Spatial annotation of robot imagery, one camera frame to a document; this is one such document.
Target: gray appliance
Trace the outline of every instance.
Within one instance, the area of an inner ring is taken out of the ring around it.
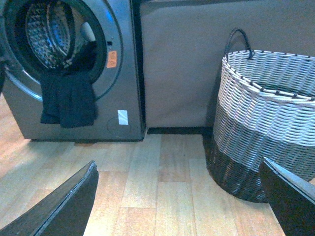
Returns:
[[[4,97],[26,139],[142,140],[145,132],[139,3],[130,0],[1,0]],[[40,78],[81,62],[93,83],[93,126],[64,129],[40,123]]]

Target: white label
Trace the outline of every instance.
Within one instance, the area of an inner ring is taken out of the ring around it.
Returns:
[[[128,125],[128,112],[125,110],[118,110],[118,122],[120,125]]]

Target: wicker basket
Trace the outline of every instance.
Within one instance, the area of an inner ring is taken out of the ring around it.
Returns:
[[[236,32],[247,50],[229,53]],[[309,181],[315,177],[315,58],[251,50],[234,29],[222,60],[213,149],[214,180],[230,194],[266,202],[263,157]]]

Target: black cloth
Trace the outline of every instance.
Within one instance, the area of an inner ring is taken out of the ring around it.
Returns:
[[[62,128],[94,124],[95,95],[88,71],[52,72],[41,78],[41,123],[60,123]]]

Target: basket handle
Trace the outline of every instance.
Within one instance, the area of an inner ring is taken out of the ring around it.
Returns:
[[[240,32],[240,33],[243,35],[243,37],[244,37],[244,39],[245,39],[245,43],[246,43],[246,50],[249,50],[249,52],[250,52],[250,56],[249,56],[247,59],[248,59],[248,60],[252,59],[252,57],[253,57],[253,51],[252,51],[252,49],[251,49],[251,45],[250,45],[250,42],[249,42],[249,40],[248,40],[248,38],[247,38],[247,35],[246,35],[246,33],[245,33],[244,30],[238,29],[238,28],[234,28],[234,29],[232,30],[232,32],[230,33],[230,36],[229,36],[229,38],[228,38],[228,40],[227,40],[227,42],[226,42],[226,45],[225,45],[224,55],[226,55],[226,58],[227,58],[227,60],[228,60],[228,53],[230,52],[231,41],[232,41],[232,38],[233,38],[233,36],[234,36],[234,34],[235,34],[236,32]]]

